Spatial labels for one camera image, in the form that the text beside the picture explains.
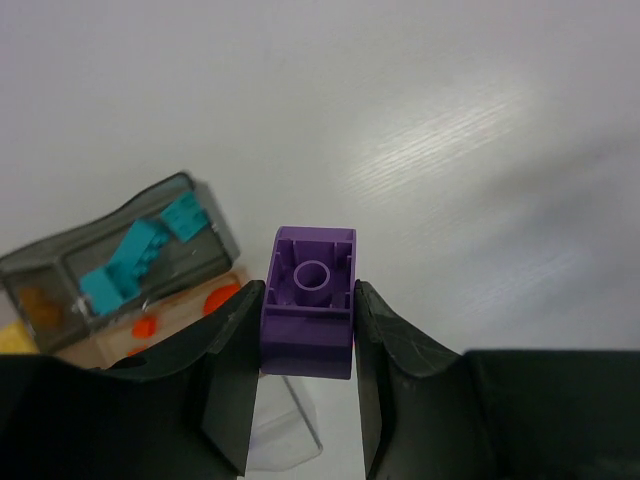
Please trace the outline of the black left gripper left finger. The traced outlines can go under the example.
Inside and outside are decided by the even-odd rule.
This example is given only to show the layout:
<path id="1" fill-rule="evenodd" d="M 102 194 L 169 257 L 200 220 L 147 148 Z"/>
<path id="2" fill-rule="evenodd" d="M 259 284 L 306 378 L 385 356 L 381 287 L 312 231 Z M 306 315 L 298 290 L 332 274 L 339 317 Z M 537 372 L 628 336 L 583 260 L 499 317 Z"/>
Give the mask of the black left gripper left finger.
<path id="1" fill-rule="evenodd" d="M 1 359 L 5 479 L 234 479 L 246 471 L 265 286 L 109 369 Z"/>

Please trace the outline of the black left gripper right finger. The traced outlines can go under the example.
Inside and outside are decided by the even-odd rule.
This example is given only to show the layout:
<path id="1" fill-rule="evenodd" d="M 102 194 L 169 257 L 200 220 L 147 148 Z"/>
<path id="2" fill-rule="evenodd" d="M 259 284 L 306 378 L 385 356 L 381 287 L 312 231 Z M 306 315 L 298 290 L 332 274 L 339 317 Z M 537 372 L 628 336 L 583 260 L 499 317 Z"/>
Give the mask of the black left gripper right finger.
<path id="1" fill-rule="evenodd" d="M 458 354 L 354 292 L 369 479 L 635 479 L 639 355 L 604 350 Z"/>

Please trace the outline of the teal 2x4 lego brick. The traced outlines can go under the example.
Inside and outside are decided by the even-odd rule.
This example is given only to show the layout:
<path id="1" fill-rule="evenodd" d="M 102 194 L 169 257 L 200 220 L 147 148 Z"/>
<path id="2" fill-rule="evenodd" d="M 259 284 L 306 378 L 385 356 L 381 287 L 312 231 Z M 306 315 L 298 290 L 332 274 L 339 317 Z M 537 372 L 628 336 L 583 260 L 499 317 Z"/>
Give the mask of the teal 2x4 lego brick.
<path id="1" fill-rule="evenodd" d="M 109 261 L 80 279 L 80 290 L 96 315 L 108 315 L 141 294 L 140 282 L 168 243 L 169 234 L 155 220 L 136 220 Z"/>

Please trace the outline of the purple teal lego stack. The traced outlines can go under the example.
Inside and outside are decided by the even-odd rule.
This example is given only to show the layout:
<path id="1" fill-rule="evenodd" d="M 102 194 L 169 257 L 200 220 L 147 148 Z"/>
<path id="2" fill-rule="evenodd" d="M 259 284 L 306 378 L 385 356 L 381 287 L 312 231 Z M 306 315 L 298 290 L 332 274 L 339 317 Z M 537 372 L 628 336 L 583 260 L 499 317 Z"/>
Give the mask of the purple teal lego stack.
<path id="1" fill-rule="evenodd" d="M 262 302 L 261 371 L 350 379 L 355 280 L 354 229 L 280 227 Z"/>

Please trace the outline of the yellow long lego plate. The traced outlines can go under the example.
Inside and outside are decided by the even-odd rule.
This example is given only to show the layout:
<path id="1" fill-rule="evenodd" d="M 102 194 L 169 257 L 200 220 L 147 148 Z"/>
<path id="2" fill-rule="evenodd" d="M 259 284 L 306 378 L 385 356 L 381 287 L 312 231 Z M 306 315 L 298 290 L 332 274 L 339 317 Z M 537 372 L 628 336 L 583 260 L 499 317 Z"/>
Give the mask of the yellow long lego plate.
<path id="1" fill-rule="evenodd" d="M 16 321 L 0 329 L 0 353 L 38 354 L 39 350 L 24 325 Z"/>

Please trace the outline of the teal small lego brick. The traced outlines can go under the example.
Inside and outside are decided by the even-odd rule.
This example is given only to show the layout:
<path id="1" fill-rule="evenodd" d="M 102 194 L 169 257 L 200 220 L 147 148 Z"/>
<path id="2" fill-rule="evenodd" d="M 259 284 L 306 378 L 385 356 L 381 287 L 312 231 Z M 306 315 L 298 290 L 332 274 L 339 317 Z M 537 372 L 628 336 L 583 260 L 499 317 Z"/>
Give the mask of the teal small lego brick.
<path id="1" fill-rule="evenodd" d="M 171 202 L 160 213 L 160 218 L 182 243 L 189 242 L 200 231 L 209 227 L 207 213 L 191 191 Z"/>

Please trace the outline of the small orange lego brick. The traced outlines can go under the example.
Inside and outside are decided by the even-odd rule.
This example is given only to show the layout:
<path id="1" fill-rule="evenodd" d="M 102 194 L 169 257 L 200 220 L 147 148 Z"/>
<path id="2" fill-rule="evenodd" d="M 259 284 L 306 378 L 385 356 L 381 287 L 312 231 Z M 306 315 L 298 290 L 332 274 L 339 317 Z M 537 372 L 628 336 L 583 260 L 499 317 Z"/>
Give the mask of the small orange lego brick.
<path id="1" fill-rule="evenodd" d="M 153 337 L 158 328 L 158 319 L 148 315 L 139 318 L 131 328 L 131 335 L 136 339 L 148 339 Z"/>

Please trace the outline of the orange round lego piece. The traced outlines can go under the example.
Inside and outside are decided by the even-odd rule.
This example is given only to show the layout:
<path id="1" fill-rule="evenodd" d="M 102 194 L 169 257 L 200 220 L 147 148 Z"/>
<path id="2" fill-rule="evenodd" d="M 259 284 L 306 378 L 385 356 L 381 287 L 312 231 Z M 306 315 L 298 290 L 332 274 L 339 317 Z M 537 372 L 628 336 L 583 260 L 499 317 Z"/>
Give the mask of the orange round lego piece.
<path id="1" fill-rule="evenodd" d="M 224 285 L 213 290 L 206 298 L 202 308 L 204 316 L 210 315 L 240 290 L 237 283 Z"/>

